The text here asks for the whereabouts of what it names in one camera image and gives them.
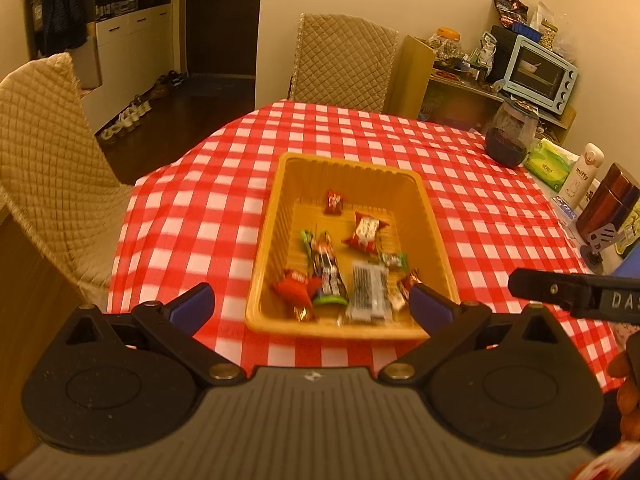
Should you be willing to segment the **person's hand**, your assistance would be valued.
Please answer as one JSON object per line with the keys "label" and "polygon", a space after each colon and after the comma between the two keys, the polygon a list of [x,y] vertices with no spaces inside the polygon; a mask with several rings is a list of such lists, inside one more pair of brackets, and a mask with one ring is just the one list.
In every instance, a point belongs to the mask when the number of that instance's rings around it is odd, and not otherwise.
{"label": "person's hand", "polygon": [[608,376],[623,381],[616,396],[620,411],[620,434],[623,440],[638,442],[640,438],[639,388],[632,376],[628,352],[620,352],[606,369]]}

